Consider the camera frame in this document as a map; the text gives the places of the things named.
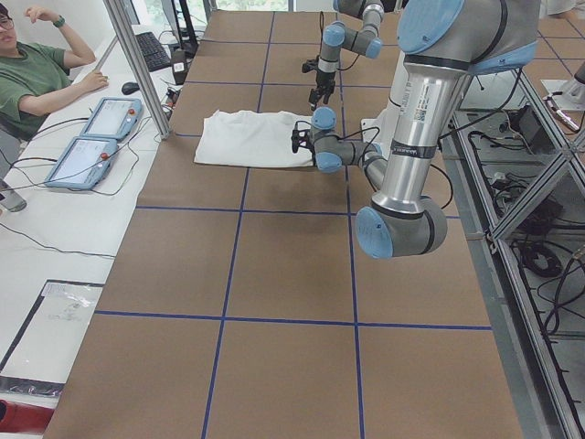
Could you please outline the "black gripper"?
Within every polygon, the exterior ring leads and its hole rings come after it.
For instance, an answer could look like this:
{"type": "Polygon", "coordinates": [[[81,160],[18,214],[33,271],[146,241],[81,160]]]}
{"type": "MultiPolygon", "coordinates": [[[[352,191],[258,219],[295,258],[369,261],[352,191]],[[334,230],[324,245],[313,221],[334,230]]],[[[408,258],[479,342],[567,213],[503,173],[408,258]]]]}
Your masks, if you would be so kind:
{"type": "Polygon", "coordinates": [[[319,133],[314,133],[312,130],[304,131],[304,148],[310,151],[312,160],[316,159],[315,142],[319,136],[319,133]]]}
{"type": "Polygon", "coordinates": [[[316,108],[321,95],[323,94],[323,104],[328,104],[329,99],[335,92],[335,71],[325,72],[318,70],[316,73],[316,89],[311,89],[309,103],[311,108],[316,108]]]}

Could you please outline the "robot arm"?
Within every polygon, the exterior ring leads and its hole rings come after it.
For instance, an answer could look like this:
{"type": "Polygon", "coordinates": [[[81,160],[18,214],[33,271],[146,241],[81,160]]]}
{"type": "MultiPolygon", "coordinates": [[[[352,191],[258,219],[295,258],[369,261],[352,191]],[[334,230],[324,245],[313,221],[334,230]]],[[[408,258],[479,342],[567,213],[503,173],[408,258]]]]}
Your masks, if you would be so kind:
{"type": "Polygon", "coordinates": [[[386,14],[382,1],[334,1],[336,12],[358,18],[362,27],[354,30],[342,21],[335,21],[325,27],[321,34],[320,52],[314,59],[308,59],[302,72],[315,72],[315,86],[311,89],[308,102],[312,111],[318,104],[328,104],[335,91],[335,75],[340,69],[342,49],[375,59],[383,46],[379,37],[380,25],[386,14]]]}
{"type": "Polygon", "coordinates": [[[358,18],[359,30],[342,22],[326,27],[319,56],[303,66],[314,71],[310,127],[293,139],[307,148],[316,167],[333,173],[358,166],[374,188],[356,214],[356,237],[376,259],[435,251],[447,222],[422,192],[438,140],[474,76],[519,69],[537,49],[537,1],[337,1],[339,13],[358,18]],[[378,56],[384,15],[400,12],[397,41],[407,78],[388,151],[374,143],[344,140],[335,132],[328,100],[340,53],[378,56]]]}

